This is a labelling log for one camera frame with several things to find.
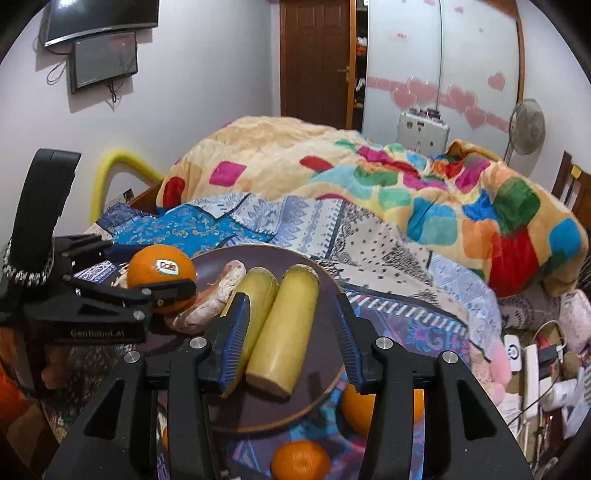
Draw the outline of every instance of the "suitcase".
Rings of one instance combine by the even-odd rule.
[[[407,150],[436,157],[445,152],[449,126],[437,110],[411,108],[400,114],[396,142]]]

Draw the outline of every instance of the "television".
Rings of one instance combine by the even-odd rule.
[[[59,42],[115,30],[158,26],[159,0],[52,0],[39,39],[49,47]]]

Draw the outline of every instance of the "yellow vegetable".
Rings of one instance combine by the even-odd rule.
[[[252,350],[255,347],[256,339],[261,333],[262,326],[267,319],[271,306],[273,305],[273,300],[275,300],[275,295],[277,295],[277,288],[277,279],[266,268],[251,268],[246,274],[246,277],[244,277],[238,284],[232,293],[232,296],[226,303],[226,307],[222,311],[222,316],[228,312],[236,292],[248,295],[248,299],[251,303],[251,319],[248,324],[248,330],[246,331],[242,353],[238,360],[236,379],[223,393],[223,398],[226,398],[234,391],[236,385],[238,385],[238,382],[242,378],[248,359],[251,357]]]
[[[306,356],[318,295],[319,279],[312,268],[294,265],[285,273],[246,367],[246,381],[253,387],[281,398],[291,395]]]

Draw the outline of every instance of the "white wardrobe door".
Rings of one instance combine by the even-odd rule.
[[[519,83],[515,19],[481,0],[441,0],[441,119],[460,138],[501,157]]]
[[[435,107],[441,62],[439,0],[371,0],[363,134],[394,143],[402,110]]]

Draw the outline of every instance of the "wall-mounted tv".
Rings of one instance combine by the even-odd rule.
[[[39,38],[48,47],[96,33],[158,26],[159,0],[52,0]]]

